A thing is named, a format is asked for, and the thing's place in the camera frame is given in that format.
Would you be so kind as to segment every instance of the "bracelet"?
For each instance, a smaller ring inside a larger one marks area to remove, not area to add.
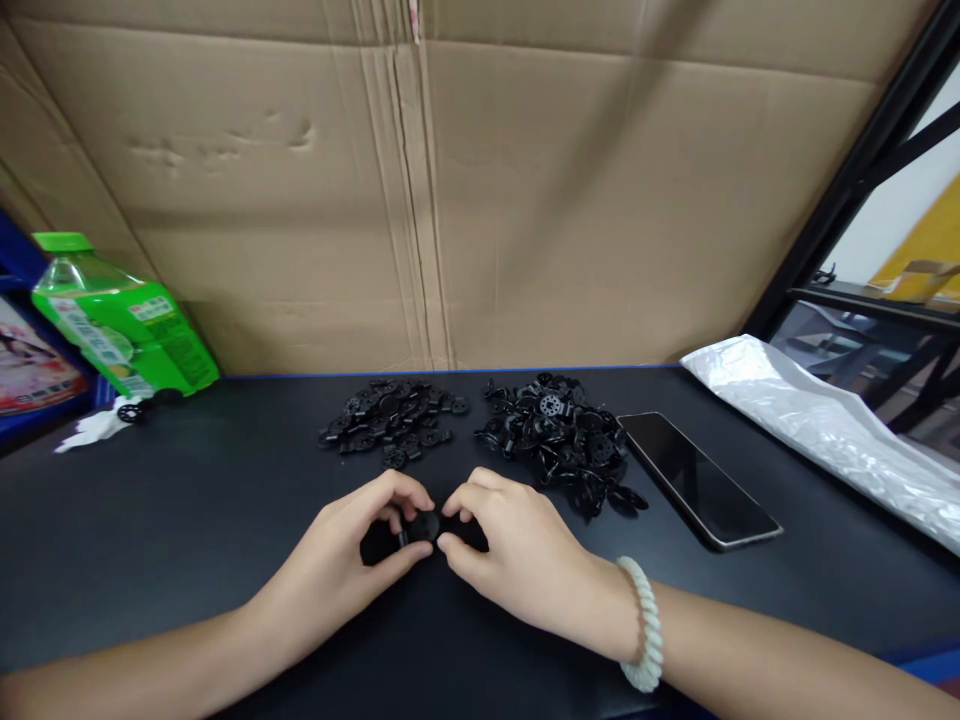
[[[650,587],[650,581],[644,575],[640,566],[628,557],[622,557],[617,560],[617,565],[622,567],[630,575],[633,584],[637,588],[637,596],[640,598],[640,608],[643,611],[643,636],[645,638],[643,645],[643,657],[636,665],[620,663],[623,674],[627,680],[640,692],[653,692],[660,684],[660,676],[663,674],[663,638],[660,636],[660,616],[657,612],[657,601],[653,597],[653,589]]]

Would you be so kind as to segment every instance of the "bottle cap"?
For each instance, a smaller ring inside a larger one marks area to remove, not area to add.
[[[83,233],[34,233],[33,237],[47,252],[82,252],[93,250]]]

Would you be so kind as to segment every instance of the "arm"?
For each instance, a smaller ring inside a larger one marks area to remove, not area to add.
[[[432,510],[420,483],[388,471],[327,505],[277,574],[246,605],[210,620],[0,678],[5,720],[194,720],[299,662],[427,557],[412,543],[374,567],[360,540],[374,520]]]
[[[543,495],[478,468],[443,513],[476,517],[479,553],[445,534],[455,573],[521,620],[611,660],[643,653],[636,591],[620,568],[576,541]],[[773,618],[653,584],[663,678],[721,718],[960,717],[960,702],[897,668]]]

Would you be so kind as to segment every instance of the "cardboard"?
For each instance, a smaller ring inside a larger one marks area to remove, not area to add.
[[[227,374],[734,333],[934,3],[5,0],[2,201]]]

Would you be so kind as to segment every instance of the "phone screen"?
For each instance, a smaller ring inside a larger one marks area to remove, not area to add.
[[[753,498],[663,415],[645,413],[617,419],[660,479],[721,544],[782,532]]]

